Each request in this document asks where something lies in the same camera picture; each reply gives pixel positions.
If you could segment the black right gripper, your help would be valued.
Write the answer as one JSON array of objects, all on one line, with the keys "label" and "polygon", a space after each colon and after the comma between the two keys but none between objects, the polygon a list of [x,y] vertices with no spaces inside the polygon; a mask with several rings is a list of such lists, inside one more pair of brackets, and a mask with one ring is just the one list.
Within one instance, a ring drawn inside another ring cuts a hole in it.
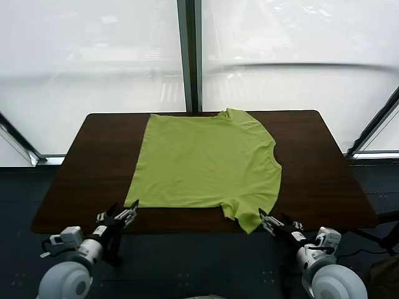
[{"label": "black right gripper", "polygon": [[300,249],[309,243],[309,240],[299,231],[304,229],[301,222],[282,213],[284,225],[273,216],[269,216],[263,209],[259,208],[258,211],[261,225],[271,235],[284,239],[294,249]]}]

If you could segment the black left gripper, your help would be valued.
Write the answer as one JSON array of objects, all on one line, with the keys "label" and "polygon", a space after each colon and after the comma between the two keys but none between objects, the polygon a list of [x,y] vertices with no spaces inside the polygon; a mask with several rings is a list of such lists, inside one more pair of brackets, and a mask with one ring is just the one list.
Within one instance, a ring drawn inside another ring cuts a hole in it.
[{"label": "black left gripper", "polygon": [[117,203],[110,206],[105,212],[97,214],[95,230],[92,232],[92,239],[102,246],[108,246],[112,242],[119,241],[122,236],[122,227],[128,227],[137,216],[139,200],[136,200],[128,209],[119,215],[112,217]]}]

